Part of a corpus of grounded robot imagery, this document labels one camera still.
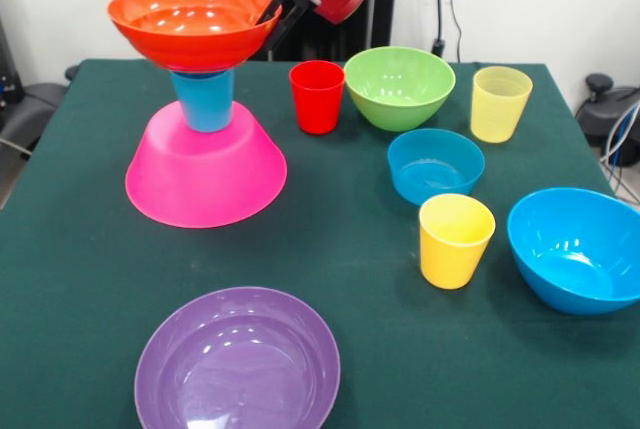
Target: purple bowl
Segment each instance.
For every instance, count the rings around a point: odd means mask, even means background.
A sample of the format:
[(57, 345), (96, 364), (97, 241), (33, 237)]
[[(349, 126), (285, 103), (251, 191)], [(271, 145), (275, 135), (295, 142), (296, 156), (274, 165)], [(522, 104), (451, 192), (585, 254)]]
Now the purple bowl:
[(174, 312), (144, 348), (134, 383), (145, 429), (318, 429), (339, 384), (327, 324), (301, 300), (260, 287)]

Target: red cup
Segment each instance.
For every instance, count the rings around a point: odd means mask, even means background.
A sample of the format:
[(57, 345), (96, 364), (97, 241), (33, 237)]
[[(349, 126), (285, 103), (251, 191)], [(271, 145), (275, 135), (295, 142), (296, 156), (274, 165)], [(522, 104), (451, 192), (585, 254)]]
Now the red cup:
[(327, 61), (306, 61), (289, 72), (298, 126), (309, 134), (326, 134), (338, 124), (344, 90), (342, 67)]

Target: plastic bowl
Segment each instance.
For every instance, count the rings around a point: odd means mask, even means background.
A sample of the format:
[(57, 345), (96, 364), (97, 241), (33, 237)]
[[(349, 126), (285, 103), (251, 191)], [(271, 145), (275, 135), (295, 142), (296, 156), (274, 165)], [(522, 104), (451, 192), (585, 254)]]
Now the plastic bowl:
[(140, 212), (199, 229), (233, 224), (275, 200), (286, 160), (249, 110), (237, 102), (231, 110), (231, 124), (215, 133), (190, 129), (179, 102), (151, 118), (125, 179)]
[(347, 89), (362, 115), (387, 131), (415, 129), (433, 116), (456, 83), (451, 66), (408, 47), (376, 47), (345, 65)]
[(396, 137), (387, 159), (396, 191), (418, 206), (438, 194), (470, 194), (485, 167), (476, 144), (444, 129), (416, 129)]
[(640, 213), (597, 192), (551, 188), (509, 214), (509, 242), (524, 280), (551, 307), (576, 315), (640, 300)]
[(108, 12), (143, 56), (176, 72), (209, 73), (257, 52), (278, 20), (256, 24), (271, 0), (113, 0)]
[(158, 327), (134, 398), (145, 429), (319, 429), (339, 385), (338, 346), (316, 311), (284, 292), (235, 287)]

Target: floor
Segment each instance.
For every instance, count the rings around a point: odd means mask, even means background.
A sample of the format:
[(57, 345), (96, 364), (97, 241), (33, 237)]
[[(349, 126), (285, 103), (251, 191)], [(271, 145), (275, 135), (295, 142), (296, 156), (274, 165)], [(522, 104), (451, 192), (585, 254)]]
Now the floor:
[(18, 179), (20, 179), (20, 175), (22, 174), (26, 164), (27, 161), (16, 158), (15, 163), (0, 179), (0, 211), (4, 209), (5, 204), (9, 200), (9, 196), (18, 182)]
[(616, 196), (627, 202), (637, 211), (640, 211), (640, 163), (622, 169), (620, 184), (618, 184), (619, 169), (616, 169), (615, 177), (612, 177), (609, 169), (602, 165), (600, 167), (602, 167), (602, 171), (605, 173), (607, 179), (609, 179), (611, 188), (616, 193)]

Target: blue cup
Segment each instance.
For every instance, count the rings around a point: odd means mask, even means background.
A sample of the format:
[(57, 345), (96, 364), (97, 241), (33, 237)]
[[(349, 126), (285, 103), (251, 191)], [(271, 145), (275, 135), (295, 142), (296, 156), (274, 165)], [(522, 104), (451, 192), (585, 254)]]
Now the blue cup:
[(171, 72), (171, 80), (188, 126), (215, 132), (231, 122), (233, 69), (211, 74)]
[(396, 191), (422, 205), (438, 194), (469, 195), (484, 172), (480, 148), (444, 129), (416, 129), (396, 137), (387, 151)]

